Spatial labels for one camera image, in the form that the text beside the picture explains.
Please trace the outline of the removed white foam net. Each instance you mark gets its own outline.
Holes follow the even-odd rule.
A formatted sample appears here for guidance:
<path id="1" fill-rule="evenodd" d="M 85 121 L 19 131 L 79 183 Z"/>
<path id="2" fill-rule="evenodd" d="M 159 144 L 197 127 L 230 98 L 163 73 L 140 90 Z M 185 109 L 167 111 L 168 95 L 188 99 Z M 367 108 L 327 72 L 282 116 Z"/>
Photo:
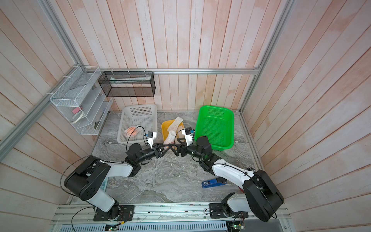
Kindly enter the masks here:
<path id="1" fill-rule="evenodd" d="M 177 117 L 168 127 L 167 131 L 177 131 L 179 125 L 183 122 L 183 119 Z"/>

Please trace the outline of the netted orange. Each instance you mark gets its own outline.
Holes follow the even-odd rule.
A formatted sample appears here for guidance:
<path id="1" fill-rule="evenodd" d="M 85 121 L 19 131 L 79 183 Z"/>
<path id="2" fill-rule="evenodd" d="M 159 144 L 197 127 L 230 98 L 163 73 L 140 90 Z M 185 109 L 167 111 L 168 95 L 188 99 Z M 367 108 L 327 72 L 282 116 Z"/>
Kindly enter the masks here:
<path id="1" fill-rule="evenodd" d="M 127 129 L 124 130 L 124 135 L 129 138 L 129 137 L 135 137 L 138 135 L 142 130 L 142 126 L 137 125 L 137 126 L 130 126 Z"/>
<path id="2" fill-rule="evenodd" d="M 176 132 L 173 131 L 173 130 L 170 130 L 169 133 L 168 133 L 168 136 L 165 139 L 165 141 L 163 142 L 163 144 L 164 145 L 173 144 L 174 140 L 175 140 L 175 137 L 176 137 Z"/>

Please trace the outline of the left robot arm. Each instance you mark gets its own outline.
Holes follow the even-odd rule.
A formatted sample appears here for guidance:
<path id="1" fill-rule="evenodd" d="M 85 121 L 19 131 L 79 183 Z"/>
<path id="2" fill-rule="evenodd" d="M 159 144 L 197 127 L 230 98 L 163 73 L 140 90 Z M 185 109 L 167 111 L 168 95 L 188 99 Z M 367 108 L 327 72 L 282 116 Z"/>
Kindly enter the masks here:
<path id="1" fill-rule="evenodd" d="M 108 177 L 133 177 L 141 169 L 141 163 L 153 157 L 161 158 L 168 150 L 176 151 L 179 144 L 153 143 L 154 133 L 149 133 L 147 139 L 150 148 L 142 149 L 138 143 L 133 143 L 127 150 L 124 161 L 104 161 L 96 156 L 88 156 L 64 180 L 64 186 L 80 200 L 94 206 L 96 213 L 104 220 L 123 218 L 119 202 L 101 189 L 103 181 Z"/>

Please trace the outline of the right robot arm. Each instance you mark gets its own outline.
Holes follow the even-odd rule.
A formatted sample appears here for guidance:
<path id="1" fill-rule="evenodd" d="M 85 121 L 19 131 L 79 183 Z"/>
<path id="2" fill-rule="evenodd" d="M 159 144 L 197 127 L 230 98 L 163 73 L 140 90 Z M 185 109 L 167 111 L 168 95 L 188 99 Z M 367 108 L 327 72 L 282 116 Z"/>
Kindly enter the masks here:
<path id="1" fill-rule="evenodd" d="M 232 165 L 216 155 L 207 136 L 194 140 L 194 130 L 181 130 L 183 137 L 165 140 L 164 146 L 176 156 L 191 155 L 197 158 L 200 167 L 217 177 L 226 179 L 242 189 L 242 194 L 230 193 L 219 206 L 210 207 L 211 213 L 225 217 L 235 217 L 244 212 L 252 212 L 263 222 L 277 217 L 277 210 L 284 203 L 284 197 L 263 170 L 255 172 Z"/>

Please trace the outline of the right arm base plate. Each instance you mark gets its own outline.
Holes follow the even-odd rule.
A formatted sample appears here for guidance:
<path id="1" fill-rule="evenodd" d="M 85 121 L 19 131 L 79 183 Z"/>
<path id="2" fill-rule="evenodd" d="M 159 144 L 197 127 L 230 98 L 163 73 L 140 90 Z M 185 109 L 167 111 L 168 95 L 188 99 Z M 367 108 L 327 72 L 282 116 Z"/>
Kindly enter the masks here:
<path id="1" fill-rule="evenodd" d="M 211 218 L 248 218 L 248 212 L 234 212 L 223 203 L 210 203 L 208 214 Z"/>

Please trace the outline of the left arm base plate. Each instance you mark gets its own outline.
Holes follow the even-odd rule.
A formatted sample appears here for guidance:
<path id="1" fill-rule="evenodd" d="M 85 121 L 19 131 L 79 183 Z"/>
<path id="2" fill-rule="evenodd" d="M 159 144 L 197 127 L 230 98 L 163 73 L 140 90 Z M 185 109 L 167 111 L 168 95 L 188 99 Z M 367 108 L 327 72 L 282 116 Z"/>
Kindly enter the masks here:
<path id="1" fill-rule="evenodd" d="M 130 221 L 133 218 L 134 205 L 114 205 L 108 212 L 97 208 L 93 221 Z"/>

